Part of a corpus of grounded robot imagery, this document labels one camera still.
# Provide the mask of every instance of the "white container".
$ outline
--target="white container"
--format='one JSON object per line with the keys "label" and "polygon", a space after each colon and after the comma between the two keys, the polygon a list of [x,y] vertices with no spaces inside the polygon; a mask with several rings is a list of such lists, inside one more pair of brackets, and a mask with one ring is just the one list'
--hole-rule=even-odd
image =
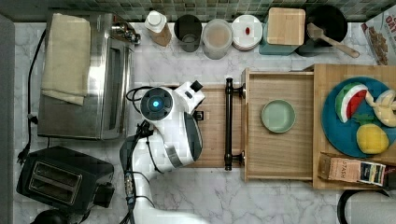
{"label": "white container", "polygon": [[145,26],[151,39],[157,44],[166,47],[171,41],[172,34],[166,22],[166,17],[158,11],[150,11],[145,20]]}
{"label": "white container", "polygon": [[236,49],[254,49],[262,40],[262,23],[254,16],[240,16],[233,21],[232,27],[233,46]]}
{"label": "white container", "polygon": [[217,60],[227,54],[233,43],[233,28],[227,21],[215,19],[206,25],[202,37],[204,54],[209,59]]}

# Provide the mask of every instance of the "canister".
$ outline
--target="canister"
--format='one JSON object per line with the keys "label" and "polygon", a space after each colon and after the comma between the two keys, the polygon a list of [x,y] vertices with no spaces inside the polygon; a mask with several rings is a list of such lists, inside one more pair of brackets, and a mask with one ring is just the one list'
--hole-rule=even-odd
{"label": "canister", "polygon": [[304,43],[305,11],[272,7],[263,25],[259,53],[289,55]]}
{"label": "canister", "polygon": [[166,17],[158,11],[150,11],[145,20],[145,26],[155,43],[166,47],[171,41],[172,34],[169,30]]}
{"label": "canister", "polygon": [[177,19],[174,26],[175,36],[182,49],[194,52],[201,43],[202,24],[192,15],[184,15]]}
{"label": "canister", "polygon": [[206,25],[202,37],[204,54],[209,59],[221,59],[233,43],[233,29],[227,21],[214,19]]}
{"label": "canister", "polygon": [[236,18],[233,27],[233,46],[239,50],[254,49],[262,40],[262,23],[254,16]]}

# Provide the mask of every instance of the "wooden drawer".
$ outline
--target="wooden drawer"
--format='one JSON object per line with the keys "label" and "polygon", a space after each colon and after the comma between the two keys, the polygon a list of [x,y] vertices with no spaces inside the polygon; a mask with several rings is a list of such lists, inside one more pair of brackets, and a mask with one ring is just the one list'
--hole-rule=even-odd
{"label": "wooden drawer", "polygon": [[[244,180],[312,180],[314,73],[246,69],[242,82],[246,83],[242,102]],[[285,133],[271,133],[261,123],[263,106],[275,99],[288,101],[296,113],[293,127]]]}

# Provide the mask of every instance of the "toy watermelon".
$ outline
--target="toy watermelon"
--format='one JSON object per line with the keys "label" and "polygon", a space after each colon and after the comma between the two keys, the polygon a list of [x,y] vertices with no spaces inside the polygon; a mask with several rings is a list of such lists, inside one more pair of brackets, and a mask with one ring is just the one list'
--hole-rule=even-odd
{"label": "toy watermelon", "polygon": [[359,82],[352,82],[340,90],[335,97],[335,112],[338,118],[346,123],[365,99],[367,87]]}

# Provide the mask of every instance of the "black pot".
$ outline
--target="black pot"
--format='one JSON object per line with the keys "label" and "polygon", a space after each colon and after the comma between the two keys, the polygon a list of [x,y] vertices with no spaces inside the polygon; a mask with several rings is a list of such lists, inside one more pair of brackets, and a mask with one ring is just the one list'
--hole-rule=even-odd
{"label": "black pot", "polygon": [[337,217],[338,217],[338,221],[340,222],[340,224],[348,224],[347,218],[346,218],[346,205],[347,205],[348,199],[352,195],[362,192],[362,191],[373,191],[373,192],[380,193],[380,194],[383,194],[383,195],[389,197],[389,195],[382,189],[379,189],[379,190],[347,189],[341,195],[341,197],[338,201],[338,204],[337,204]]}
{"label": "black pot", "polygon": [[[347,19],[337,7],[324,5],[314,8],[307,13],[305,18],[305,42],[310,39],[307,33],[306,25],[314,23],[317,27],[323,29],[324,34],[338,42],[342,41],[347,35]],[[317,47],[329,47],[330,45],[318,39],[315,42]]]}
{"label": "black pot", "polygon": [[337,7],[323,5],[307,10],[305,17],[305,36],[304,44],[297,48],[296,53],[304,57],[313,57],[322,52],[326,52],[323,47],[330,47],[327,42],[309,37],[306,25],[314,23],[323,29],[324,34],[338,42],[342,41],[347,35],[347,19]]}

